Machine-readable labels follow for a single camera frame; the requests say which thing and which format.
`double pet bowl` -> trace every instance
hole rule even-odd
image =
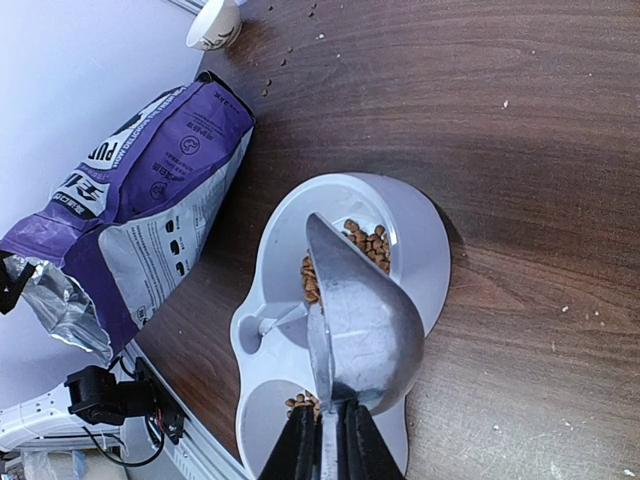
[[[276,208],[258,250],[249,295],[231,323],[231,343],[240,368],[236,435],[250,475],[262,471],[287,421],[285,402],[315,394],[307,348],[308,306],[300,268],[307,255],[306,221],[319,213],[336,229],[347,219],[373,233],[383,225],[391,245],[390,277],[416,305],[425,335],[433,328],[449,287],[449,243],[433,204],[393,178],[350,173],[313,178]],[[405,405],[374,417],[396,463],[408,463]]]

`bag of kibble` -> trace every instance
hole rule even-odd
[[[2,311],[21,293],[51,335],[109,362],[198,260],[254,125],[211,73],[160,95],[0,241]]]

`metal scoop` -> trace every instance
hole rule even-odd
[[[335,480],[345,478],[344,405],[357,400],[377,414],[402,400],[420,369],[424,328],[407,294],[317,214],[307,241],[323,302],[307,326],[323,415],[318,478]]]

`white cup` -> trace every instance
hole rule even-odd
[[[242,16],[235,0],[209,0],[193,21],[187,46],[217,50],[231,45],[242,30]]]

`wood grain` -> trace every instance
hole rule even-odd
[[[237,455],[228,328],[275,206],[374,172],[429,195],[453,243],[408,478],[640,476],[640,4],[243,8],[203,68],[258,128],[200,264],[141,335],[196,415]]]

